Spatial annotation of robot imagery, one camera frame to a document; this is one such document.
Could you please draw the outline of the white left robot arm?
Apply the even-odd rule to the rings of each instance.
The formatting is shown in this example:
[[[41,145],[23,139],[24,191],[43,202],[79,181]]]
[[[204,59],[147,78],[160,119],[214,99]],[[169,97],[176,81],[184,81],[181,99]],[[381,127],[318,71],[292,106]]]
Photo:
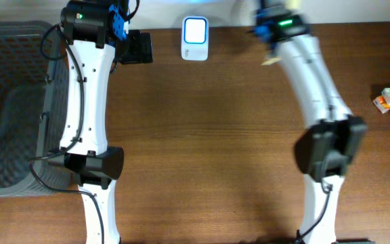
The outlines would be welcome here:
[[[56,30],[68,64],[66,122],[58,150],[46,160],[72,175],[83,199],[87,243],[120,243],[115,189],[124,150],[111,146],[106,134],[110,74],[119,65],[153,61],[149,33],[129,29],[140,2],[69,1]]]

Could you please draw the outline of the orange tissue pack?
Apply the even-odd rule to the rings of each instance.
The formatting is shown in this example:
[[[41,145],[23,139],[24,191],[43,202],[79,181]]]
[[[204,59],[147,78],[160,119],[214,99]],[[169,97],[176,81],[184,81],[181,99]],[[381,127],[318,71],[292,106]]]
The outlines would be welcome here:
[[[390,104],[387,104],[383,96],[377,96],[372,102],[382,114],[390,111]]]

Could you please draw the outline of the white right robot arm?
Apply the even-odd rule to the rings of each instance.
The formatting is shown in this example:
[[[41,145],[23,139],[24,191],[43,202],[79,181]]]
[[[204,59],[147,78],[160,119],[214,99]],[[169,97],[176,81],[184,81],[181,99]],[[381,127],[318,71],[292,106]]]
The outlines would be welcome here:
[[[294,243],[338,243],[337,205],[349,166],[368,130],[343,101],[320,43],[304,17],[285,1],[259,1],[254,34],[280,62],[305,122],[293,152],[305,185],[304,216]]]

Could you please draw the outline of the yellow snack bag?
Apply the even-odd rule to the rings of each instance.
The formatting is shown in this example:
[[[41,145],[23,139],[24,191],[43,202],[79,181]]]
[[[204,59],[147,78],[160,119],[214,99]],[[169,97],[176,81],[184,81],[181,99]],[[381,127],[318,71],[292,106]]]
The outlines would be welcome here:
[[[273,57],[273,58],[268,58],[266,60],[264,60],[261,65],[262,66],[269,66],[269,65],[273,65],[279,61],[281,61],[281,57]]]

